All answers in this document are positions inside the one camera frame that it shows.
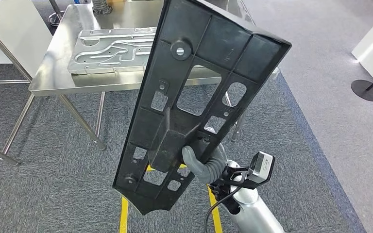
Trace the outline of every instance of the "rectangular hole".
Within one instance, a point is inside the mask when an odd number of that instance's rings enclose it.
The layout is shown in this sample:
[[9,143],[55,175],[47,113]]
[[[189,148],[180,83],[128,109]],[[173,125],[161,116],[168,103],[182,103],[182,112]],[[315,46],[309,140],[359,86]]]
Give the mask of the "rectangular hole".
[[162,92],[155,91],[152,99],[151,108],[160,112],[164,111],[165,105],[167,104],[168,96],[165,96]]
[[183,177],[187,177],[191,171],[186,166],[180,166],[176,172]]
[[247,92],[247,87],[242,83],[233,83],[226,91],[222,103],[226,106],[235,107]]
[[[192,68],[188,78],[194,78],[198,73],[204,74],[203,77],[221,77],[220,74],[200,65]],[[176,106],[188,113],[200,116],[217,90],[219,84],[184,86]]]
[[170,181],[170,183],[168,184],[168,189],[172,191],[176,191],[178,190],[180,186],[181,186],[181,183],[179,183],[178,181]]
[[144,174],[144,180],[155,184],[155,185],[161,185],[164,181],[165,177],[167,176],[167,172],[160,172],[157,170],[151,170],[151,171],[145,171]]
[[145,154],[147,153],[146,149],[143,149],[141,147],[136,147],[134,152],[134,159],[144,159]]
[[218,133],[218,131],[221,129],[221,127],[224,125],[224,123],[225,123],[225,119],[220,118],[220,117],[216,117],[216,116],[211,116],[211,118],[205,124],[204,129],[206,131],[212,132],[212,130],[208,128],[208,127],[210,127],[212,129],[214,129],[215,133]]

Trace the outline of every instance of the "black bracket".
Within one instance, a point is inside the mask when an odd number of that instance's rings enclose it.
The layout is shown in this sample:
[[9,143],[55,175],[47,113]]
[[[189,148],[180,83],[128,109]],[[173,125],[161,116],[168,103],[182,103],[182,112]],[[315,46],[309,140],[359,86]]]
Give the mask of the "black bracket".
[[[170,210],[194,178],[177,172],[181,148],[205,138],[206,148],[197,153],[205,162],[290,46],[204,0],[165,0],[113,187],[142,214]],[[177,107],[195,65],[221,76],[200,115]],[[222,97],[233,83],[244,85],[246,92],[229,106]],[[163,97],[160,109],[152,107],[155,95]],[[216,133],[204,129],[211,117],[223,121]],[[146,151],[145,157],[135,156],[137,148]],[[148,165],[166,173],[160,185],[144,180]],[[170,182],[179,183],[178,188],[169,189]]]

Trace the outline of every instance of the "yellow floor tape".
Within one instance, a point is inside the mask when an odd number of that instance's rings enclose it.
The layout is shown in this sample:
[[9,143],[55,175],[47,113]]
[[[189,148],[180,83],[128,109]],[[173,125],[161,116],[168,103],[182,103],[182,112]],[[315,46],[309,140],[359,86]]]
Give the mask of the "yellow floor tape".
[[121,219],[119,220],[119,233],[128,230],[128,200],[122,197]]
[[[186,166],[184,164],[181,164],[179,168],[186,168]],[[147,171],[152,171],[152,170],[154,169],[148,165]],[[211,193],[211,190],[209,189],[209,187],[208,187],[208,194],[209,194],[209,203],[211,203],[211,206],[212,206],[217,202],[217,200],[215,200],[215,197]],[[212,218],[214,220],[215,233],[222,233],[220,212],[218,211],[218,207],[212,211]],[[121,218],[119,221],[119,233],[127,233],[127,231],[128,231],[128,200],[122,197]]]

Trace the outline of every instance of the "round hole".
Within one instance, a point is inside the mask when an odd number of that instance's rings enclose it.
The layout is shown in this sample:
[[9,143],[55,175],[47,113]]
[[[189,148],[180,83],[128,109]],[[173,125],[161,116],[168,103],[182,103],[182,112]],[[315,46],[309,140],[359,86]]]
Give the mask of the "round hole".
[[184,49],[183,48],[177,48],[176,49],[176,54],[178,54],[178,56],[182,56],[184,54]]

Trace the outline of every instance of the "floor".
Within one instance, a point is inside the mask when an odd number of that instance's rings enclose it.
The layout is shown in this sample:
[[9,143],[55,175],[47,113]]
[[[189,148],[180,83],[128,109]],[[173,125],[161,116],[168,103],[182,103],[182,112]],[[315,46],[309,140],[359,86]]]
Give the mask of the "floor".
[[350,89],[373,80],[351,51],[373,25],[373,0],[246,0],[256,24],[293,44],[280,64],[365,229],[373,233],[373,102]]
[[[371,79],[349,51],[373,24],[373,1],[247,2],[256,23],[293,48],[283,76],[249,107],[239,141],[224,141],[230,158],[246,164],[258,150],[277,156],[259,192],[286,232],[373,232],[373,103],[349,90],[354,79]],[[50,14],[48,4],[34,3],[43,18]],[[0,79],[8,76],[19,74],[0,66]],[[197,87],[192,98],[211,88]],[[24,84],[0,86],[0,148],[27,96]],[[68,97],[94,126],[99,94]],[[122,232],[121,197],[111,184],[135,100],[136,91],[107,94],[101,135],[108,149],[98,151],[57,98],[37,98],[10,150],[22,165],[0,163],[0,231]],[[208,192],[194,181],[169,212],[141,216],[129,207],[126,231],[201,232],[207,208]],[[220,213],[223,231],[237,232]]]

